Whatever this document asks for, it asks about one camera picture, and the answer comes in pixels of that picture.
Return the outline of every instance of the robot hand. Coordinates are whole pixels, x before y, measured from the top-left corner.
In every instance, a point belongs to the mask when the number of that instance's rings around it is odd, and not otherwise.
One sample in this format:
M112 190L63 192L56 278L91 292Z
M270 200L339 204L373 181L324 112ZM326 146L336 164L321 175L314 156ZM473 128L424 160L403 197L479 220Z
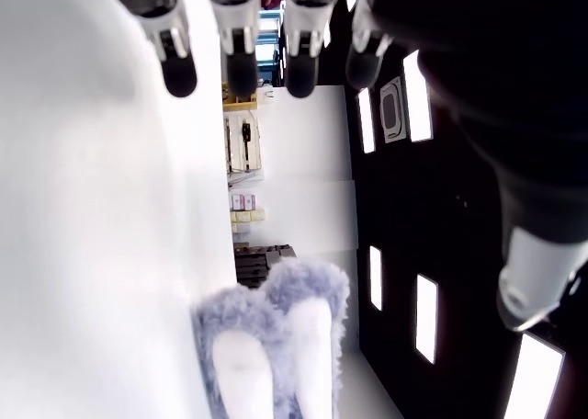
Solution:
M120 0L137 16L162 63L168 91L196 87L182 0ZM256 88L259 0L210 0L237 96ZM336 0L286 0L286 86L316 85L322 33ZM556 10L554 5L566 5ZM588 258L588 110L580 76L584 7L570 0L357 0L347 78L374 83L392 39L421 50L422 72L494 168L503 205L504 324L524 330L559 306ZM547 19L540 26L538 19ZM548 81L542 75L548 71Z

